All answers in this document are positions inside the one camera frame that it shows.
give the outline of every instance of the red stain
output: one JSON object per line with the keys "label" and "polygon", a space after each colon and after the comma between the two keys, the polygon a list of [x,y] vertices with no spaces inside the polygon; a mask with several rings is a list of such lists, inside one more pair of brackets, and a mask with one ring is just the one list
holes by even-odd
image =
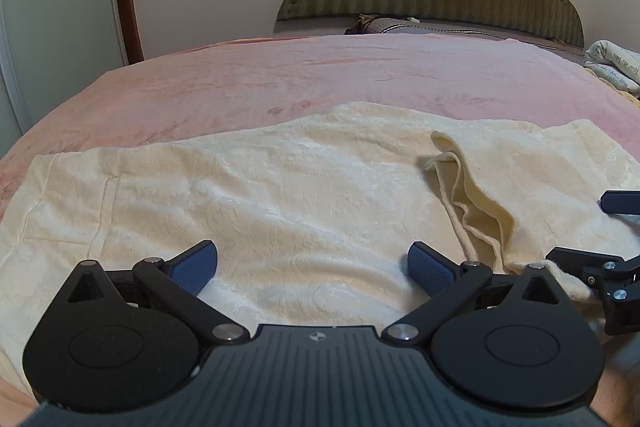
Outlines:
{"label": "red stain", "polygon": [[309,102],[308,100],[300,100],[300,102],[296,102],[294,104],[291,105],[291,110],[292,111],[302,111],[303,109],[306,109],[307,107],[311,107],[313,104],[311,102]]}

